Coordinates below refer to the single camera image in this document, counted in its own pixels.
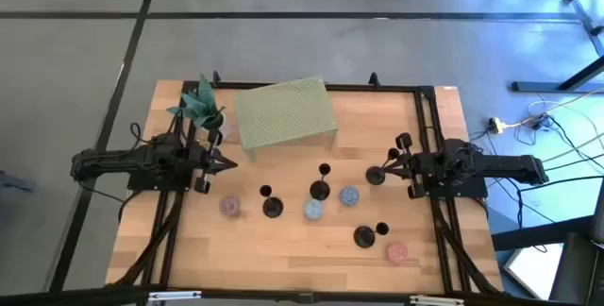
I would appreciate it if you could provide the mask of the black aluminium table frame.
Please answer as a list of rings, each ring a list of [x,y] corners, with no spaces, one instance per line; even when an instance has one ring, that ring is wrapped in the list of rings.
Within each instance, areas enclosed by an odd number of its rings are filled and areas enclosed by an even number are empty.
[[[439,88],[417,104],[412,93],[368,90],[331,96],[339,127],[335,143],[307,138],[263,148],[251,162],[232,128],[222,152],[238,163],[217,175],[207,194],[188,192],[171,254],[159,252],[152,279],[174,288],[233,291],[369,292],[439,294],[442,275],[430,203],[411,199],[406,181],[387,177],[368,184],[366,169],[380,165],[395,137],[407,132],[413,149],[434,143],[440,128],[450,138],[466,135],[458,92]],[[316,221],[304,215],[312,199],[310,185],[321,178],[319,165],[331,167],[325,181],[330,195]],[[262,185],[284,205],[281,216],[262,211]],[[356,206],[339,200],[344,186],[360,193]],[[219,201],[236,196],[238,217],[224,217]],[[369,248],[358,247],[353,232],[385,222],[390,231]],[[400,242],[408,249],[401,264],[390,263],[386,246]]]

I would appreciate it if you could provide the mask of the white round plant pot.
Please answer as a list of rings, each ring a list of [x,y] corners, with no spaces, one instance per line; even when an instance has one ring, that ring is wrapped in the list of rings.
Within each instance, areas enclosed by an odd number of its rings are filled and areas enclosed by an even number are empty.
[[[230,133],[231,124],[224,112],[219,112],[216,116],[202,125],[202,128],[211,136],[217,137],[221,142],[225,141]]]

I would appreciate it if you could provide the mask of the white flat board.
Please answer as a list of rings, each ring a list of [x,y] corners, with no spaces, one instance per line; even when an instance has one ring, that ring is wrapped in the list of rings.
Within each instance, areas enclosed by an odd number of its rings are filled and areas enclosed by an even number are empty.
[[[503,269],[532,296],[548,300],[562,250],[562,244],[516,249],[503,265]]]

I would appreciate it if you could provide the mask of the green perforated metal shelf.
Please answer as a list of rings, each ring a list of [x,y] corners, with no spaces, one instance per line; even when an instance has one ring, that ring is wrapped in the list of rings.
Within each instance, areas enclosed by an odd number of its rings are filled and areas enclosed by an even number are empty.
[[[335,143],[339,130],[325,81],[310,76],[234,95],[234,108],[243,152],[251,162],[266,146],[315,136]]]

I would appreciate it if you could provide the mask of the black metal candlestick holder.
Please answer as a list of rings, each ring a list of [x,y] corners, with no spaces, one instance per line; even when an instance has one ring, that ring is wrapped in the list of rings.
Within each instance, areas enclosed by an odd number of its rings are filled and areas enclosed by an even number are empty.
[[[278,197],[272,196],[272,187],[270,185],[262,185],[260,187],[260,194],[265,198],[262,204],[263,213],[269,218],[281,216],[284,205]]]
[[[310,195],[313,199],[323,201],[330,195],[330,187],[325,181],[325,177],[330,173],[331,167],[327,163],[319,165],[319,173],[321,178],[317,179],[310,185]]]
[[[385,181],[386,173],[384,168],[390,162],[394,162],[400,156],[397,148],[390,148],[387,152],[386,161],[380,166],[370,166],[365,172],[366,180],[372,185],[381,185]]]
[[[390,227],[385,222],[378,222],[373,228],[358,226],[353,232],[353,240],[360,248],[369,248],[375,244],[378,235],[387,235]]]

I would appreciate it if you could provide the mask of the pink red patterned round tin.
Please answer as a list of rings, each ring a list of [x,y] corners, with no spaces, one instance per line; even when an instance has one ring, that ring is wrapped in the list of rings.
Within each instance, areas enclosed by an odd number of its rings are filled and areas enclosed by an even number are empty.
[[[401,265],[408,258],[408,249],[400,242],[390,243],[386,246],[386,258],[391,264]]]

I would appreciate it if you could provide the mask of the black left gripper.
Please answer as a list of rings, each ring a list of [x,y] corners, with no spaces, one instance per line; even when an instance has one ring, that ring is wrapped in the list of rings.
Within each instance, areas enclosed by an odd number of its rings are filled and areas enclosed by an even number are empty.
[[[210,175],[236,168],[238,163],[225,157],[219,150],[223,134],[219,129],[211,129],[208,135],[208,146],[195,141],[191,148],[191,159],[195,169],[200,169],[202,175],[194,182],[193,188],[197,193],[207,194],[210,191]]]

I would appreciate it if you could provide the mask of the maroon patterned round tin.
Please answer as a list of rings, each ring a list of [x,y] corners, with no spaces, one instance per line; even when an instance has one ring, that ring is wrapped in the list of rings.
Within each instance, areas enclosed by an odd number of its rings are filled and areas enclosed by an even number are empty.
[[[241,213],[241,203],[236,196],[225,196],[219,201],[219,212],[222,216],[233,218]]]

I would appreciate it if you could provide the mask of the black floor beam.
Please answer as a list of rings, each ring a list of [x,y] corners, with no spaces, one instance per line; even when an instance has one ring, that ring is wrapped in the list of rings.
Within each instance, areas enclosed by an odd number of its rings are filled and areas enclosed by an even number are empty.
[[[547,225],[499,232],[492,236],[495,251],[563,243],[570,233],[588,236],[594,218],[583,216]]]

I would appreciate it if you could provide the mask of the silver metal bracket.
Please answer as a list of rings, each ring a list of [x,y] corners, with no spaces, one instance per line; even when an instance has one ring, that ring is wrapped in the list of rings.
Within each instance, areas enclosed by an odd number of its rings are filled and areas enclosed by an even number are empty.
[[[170,300],[185,300],[201,298],[201,291],[163,291],[163,292],[150,292],[148,295],[149,302],[160,302]]]
[[[463,299],[450,297],[410,296],[411,306],[465,306]]]

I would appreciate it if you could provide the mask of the black aluminium crossbeam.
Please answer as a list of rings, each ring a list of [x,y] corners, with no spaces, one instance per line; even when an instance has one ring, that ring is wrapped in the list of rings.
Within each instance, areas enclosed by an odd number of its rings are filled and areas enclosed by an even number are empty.
[[[166,290],[160,285],[109,286],[93,289],[39,292],[21,295],[0,296],[0,306],[124,306],[148,302],[150,292],[201,291],[202,297],[195,299],[267,299],[275,302],[290,301],[302,305],[319,302],[383,302],[410,305],[410,296],[421,294],[372,294],[339,292],[274,292],[233,291],[220,289]],[[582,306],[563,301],[550,301],[513,297],[507,294],[484,295],[469,292],[452,292],[440,295],[423,295],[441,298],[463,299],[465,306]]]

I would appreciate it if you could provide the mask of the green artificial snake plant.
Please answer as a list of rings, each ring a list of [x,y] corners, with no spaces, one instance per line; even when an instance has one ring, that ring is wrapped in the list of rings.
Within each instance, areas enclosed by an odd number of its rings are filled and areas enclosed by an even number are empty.
[[[203,74],[195,90],[183,93],[181,99],[184,107],[170,107],[170,113],[189,118],[197,128],[206,130],[219,129],[224,123],[223,107],[218,108],[211,83]]]

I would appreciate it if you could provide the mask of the black table leg base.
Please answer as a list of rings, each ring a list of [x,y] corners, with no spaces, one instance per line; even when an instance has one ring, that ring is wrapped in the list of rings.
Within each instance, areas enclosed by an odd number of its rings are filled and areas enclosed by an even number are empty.
[[[563,82],[514,81],[511,89],[520,93],[587,94],[599,89],[599,83],[589,81],[604,73],[604,56],[599,57]]]

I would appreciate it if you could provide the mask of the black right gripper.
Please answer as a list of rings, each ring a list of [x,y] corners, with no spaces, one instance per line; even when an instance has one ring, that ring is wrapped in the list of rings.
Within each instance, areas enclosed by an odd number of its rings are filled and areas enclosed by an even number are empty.
[[[431,154],[429,152],[412,154],[411,146],[412,139],[409,133],[404,132],[397,136],[397,147],[403,151],[403,154],[385,166],[385,173],[402,179],[410,179],[411,186],[408,188],[408,194],[411,199],[416,199],[425,197],[421,193],[423,175],[432,177],[433,166],[430,162]]]

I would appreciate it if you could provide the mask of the grey office chair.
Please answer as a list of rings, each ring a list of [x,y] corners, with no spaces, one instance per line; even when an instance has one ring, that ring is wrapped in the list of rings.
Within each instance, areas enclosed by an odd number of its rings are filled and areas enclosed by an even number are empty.
[[[550,300],[604,306],[604,182],[585,232],[568,234]]]

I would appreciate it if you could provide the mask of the pale teal patterned round tin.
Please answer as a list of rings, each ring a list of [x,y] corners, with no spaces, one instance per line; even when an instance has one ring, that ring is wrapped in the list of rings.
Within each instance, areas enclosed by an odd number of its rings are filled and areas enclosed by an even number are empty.
[[[324,214],[324,205],[321,200],[310,199],[304,206],[304,215],[308,220],[316,221],[322,218]]]

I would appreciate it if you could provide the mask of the blue patterned round tin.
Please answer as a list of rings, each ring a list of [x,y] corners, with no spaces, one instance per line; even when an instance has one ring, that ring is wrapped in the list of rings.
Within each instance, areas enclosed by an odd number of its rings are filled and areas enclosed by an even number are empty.
[[[339,193],[339,200],[346,207],[356,206],[359,199],[360,193],[355,186],[344,186]]]

